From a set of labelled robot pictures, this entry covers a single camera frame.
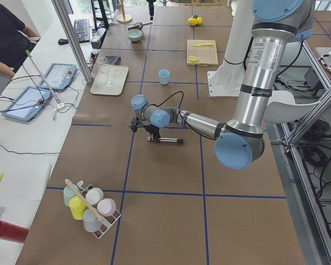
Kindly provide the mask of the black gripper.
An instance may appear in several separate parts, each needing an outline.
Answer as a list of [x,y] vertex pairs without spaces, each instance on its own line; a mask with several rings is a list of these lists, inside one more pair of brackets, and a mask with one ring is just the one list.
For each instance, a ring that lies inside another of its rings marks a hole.
[[145,125],[138,117],[134,117],[131,120],[130,124],[131,131],[133,133],[137,132],[138,128],[144,128],[150,136],[147,138],[149,142],[160,142],[159,128],[154,126],[153,124]]

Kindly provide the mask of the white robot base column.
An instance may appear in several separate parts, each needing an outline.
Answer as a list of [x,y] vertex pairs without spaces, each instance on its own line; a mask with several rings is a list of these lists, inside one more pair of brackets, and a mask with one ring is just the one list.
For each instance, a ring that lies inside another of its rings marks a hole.
[[237,97],[244,79],[244,61],[252,37],[254,22],[253,1],[241,0],[229,34],[222,65],[216,71],[207,73],[211,97]]

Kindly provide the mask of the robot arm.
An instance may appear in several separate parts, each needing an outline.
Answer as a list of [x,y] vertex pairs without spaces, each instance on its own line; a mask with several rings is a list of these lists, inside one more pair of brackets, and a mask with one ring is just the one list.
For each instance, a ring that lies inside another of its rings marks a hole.
[[139,94],[131,100],[136,113],[131,130],[144,128],[159,142],[159,130],[175,123],[213,139],[224,166],[249,166],[265,149],[261,123],[285,47],[312,35],[314,6],[314,1],[238,2],[223,64],[208,77],[211,96],[237,97],[232,119],[219,122],[181,106],[150,103]]

